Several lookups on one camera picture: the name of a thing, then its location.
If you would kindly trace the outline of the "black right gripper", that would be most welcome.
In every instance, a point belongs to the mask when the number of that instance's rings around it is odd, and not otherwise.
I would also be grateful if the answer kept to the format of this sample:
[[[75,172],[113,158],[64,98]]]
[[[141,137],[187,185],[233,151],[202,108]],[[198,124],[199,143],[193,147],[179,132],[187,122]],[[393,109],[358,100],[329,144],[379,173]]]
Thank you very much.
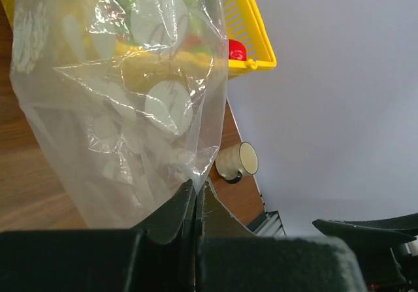
[[[317,219],[356,255],[369,291],[417,291],[417,214],[372,221]]]

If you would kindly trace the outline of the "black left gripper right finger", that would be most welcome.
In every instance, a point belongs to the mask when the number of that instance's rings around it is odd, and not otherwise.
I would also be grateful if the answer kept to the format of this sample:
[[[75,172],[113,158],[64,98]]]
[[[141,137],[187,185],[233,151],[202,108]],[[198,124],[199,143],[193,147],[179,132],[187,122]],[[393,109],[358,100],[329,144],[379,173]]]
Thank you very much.
[[[357,259],[338,238],[261,237],[220,202],[197,196],[197,291],[366,291]]]

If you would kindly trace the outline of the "clear polka dot zip bag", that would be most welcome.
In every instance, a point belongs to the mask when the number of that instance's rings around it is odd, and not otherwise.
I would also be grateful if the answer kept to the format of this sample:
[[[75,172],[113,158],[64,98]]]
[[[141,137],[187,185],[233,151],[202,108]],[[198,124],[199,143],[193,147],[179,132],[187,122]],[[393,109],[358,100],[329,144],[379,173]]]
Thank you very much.
[[[14,0],[12,87],[91,228],[128,228],[219,151],[221,0]]]

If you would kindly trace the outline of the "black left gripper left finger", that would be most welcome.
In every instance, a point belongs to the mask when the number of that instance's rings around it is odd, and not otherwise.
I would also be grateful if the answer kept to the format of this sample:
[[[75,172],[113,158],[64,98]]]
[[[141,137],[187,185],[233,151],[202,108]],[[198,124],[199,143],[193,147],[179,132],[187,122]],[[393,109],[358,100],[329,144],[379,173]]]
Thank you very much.
[[[192,182],[129,229],[1,233],[2,291],[192,291]]]

